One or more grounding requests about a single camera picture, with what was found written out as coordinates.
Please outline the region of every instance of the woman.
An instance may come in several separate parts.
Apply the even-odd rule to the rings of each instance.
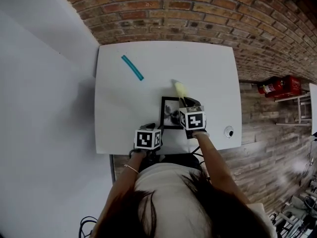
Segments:
[[[193,136],[210,181],[191,154],[167,156],[138,174],[146,154],[134,153],[110,191],[93,238],[276,237],[263,205],[250,204],[208,134]]]

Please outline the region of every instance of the hair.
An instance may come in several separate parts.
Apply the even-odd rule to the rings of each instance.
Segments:
[[[201,204],[209,219],[211,238],[269,238],[268,228],[261,218],[253,213],[233,194],[212,186],[207,174],[190,174],[182,177],[185,184]],[[117,197],[96,230],[95,238],[138,237],[154,238],[157,225],[153,204],[153,192],[134,191]],[[146,219],[146,207],[150,203],[151,219]]]

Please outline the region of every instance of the woman's left arm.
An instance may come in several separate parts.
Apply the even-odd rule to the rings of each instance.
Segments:
[[[139,171],[140,165],[142,160],[146,157],[145,152],[135,152],[133,153],[130,161],[128,162],[128,165],[132,168],[134,168],[136,171]],[[94,231],[98,229],[98,226],[102,222],[102,219],[106,216],[107,211],[113,202],[113,200],[121,195],[124,195],[130,188],[134,187],[135,181],[137,180],[137,173],[129,168],[125,167],[120,177],[115,181],[113,184],[108,199],[106,201],[106,205],[101,212],[98,221],[94,227],[94,230],[92,232],[91,238],[94,237]]]

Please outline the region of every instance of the black picture frame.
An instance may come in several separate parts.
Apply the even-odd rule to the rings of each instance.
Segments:
[[[164,111],[165,111],[165,101],[177,101],[178,102],[179,98],[178,97],[166,97],[162,96],[162,101],[161,101],[161,108],[160,108],[160,123],[161,125],[164,125]],[[164,125],[164,129],[183,129],[183,126],[169,126],[169,125]]]

